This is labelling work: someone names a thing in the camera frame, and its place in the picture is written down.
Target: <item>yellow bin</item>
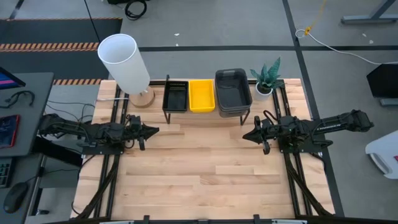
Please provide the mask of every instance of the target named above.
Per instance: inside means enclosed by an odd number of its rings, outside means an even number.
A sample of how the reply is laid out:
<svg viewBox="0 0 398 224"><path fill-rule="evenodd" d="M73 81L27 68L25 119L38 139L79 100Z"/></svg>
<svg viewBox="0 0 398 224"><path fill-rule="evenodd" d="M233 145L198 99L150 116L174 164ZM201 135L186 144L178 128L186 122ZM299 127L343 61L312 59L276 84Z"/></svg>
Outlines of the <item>yellow bin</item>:
<svg viewBox="0 0 398 224"><path fill-rule="evenodd" d="M194 113L212 112L216 107L213 80L189 80L189 109Z"/></svg>

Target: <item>computer monitor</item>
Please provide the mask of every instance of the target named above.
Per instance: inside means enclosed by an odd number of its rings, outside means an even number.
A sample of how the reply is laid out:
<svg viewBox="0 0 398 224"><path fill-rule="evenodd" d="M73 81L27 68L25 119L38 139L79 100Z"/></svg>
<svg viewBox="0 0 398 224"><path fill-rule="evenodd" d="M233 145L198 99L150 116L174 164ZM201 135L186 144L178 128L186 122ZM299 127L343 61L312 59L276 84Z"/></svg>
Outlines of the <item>computer monitor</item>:
<svg viewBox="0 0 398 224"><path fill-rule="evenodd" d="M25 83L22 80L0 67L0 90L23 86L25 86Z"/></svg>

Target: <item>green leaves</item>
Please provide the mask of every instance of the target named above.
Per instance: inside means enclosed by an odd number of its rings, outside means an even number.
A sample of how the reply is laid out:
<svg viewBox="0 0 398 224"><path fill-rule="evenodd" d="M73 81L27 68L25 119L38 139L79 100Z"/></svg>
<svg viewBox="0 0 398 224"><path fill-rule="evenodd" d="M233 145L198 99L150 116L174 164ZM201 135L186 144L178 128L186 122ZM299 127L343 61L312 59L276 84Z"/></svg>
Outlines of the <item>green leaves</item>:
<svg viewBox="0 0 398 224"><path fill-rule="evenodd" d="M271 66L271 68L268 71L267 71L267 65L264 64L264 66L261 69L261 74L258 74L253 69L250 69L250 72L252 76L257 78L257 82L260 83L260 85L263 86L264 88L278 88L281 86L281 84L277 82L277 79L280 77L280 75L278 75L279 67L280 67L280 57L274 62L274 64Z"/></svg>

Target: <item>wooden table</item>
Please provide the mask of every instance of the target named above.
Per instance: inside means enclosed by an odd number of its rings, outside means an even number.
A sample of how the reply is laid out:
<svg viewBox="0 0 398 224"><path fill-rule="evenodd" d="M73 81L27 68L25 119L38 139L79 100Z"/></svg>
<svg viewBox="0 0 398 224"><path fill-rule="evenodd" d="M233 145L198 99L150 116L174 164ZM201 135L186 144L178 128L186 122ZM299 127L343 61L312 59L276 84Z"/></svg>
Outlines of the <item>wooden table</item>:
<svg viewBox="0 0 398 224"><path fill-rule="evenodd" d="M292 115L310 119L300 79L284 81ZM98 98L114 98L115 89L115 81L102 81ZM264 119L263 110L275 114L272 97L253 101L244 126L238 117L221 118L217 108L212 113L172 114L167 124L162 111L164 87L153 89L156 99L152 106L138 109L129 103L127 112L141 116L146 125L159 127L160 132L146 142L145 151L136 144L121 156L112 220L142 220L144 215L150 215L151 220L252 219L253 214L261 218L294 217L277 142L269 141L271 153L265 156L261 145L242 139L254 128L254 116ZM98 101L93 122L110 121L112 105L113 101ZM116 121L120 121L121 105L118 112ZM81 171L75 195L78 212L98 188L102 162L103 156L96 156ZM333 213L322 162L302 154L302 164L308 188ZM304 214L302 194L296 188ZM106 192L101 215L107 201Z"/></svg>

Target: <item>black mat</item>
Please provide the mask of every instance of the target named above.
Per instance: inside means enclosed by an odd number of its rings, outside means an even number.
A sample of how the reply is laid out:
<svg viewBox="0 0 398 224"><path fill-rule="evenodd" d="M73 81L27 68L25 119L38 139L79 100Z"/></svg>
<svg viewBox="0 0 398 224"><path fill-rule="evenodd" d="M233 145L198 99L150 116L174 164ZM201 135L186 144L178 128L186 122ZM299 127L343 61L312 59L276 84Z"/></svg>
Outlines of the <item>black mat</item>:
<svg viewBox="0 0 398 224"><path fill-rule="evenodd" d="M95 19L100 39L120 33L121 19ZM89 19L0 21L0 44L98 42ZM11 73L53 72L59 79L108 79L97 51L2 52Z"/></svg>

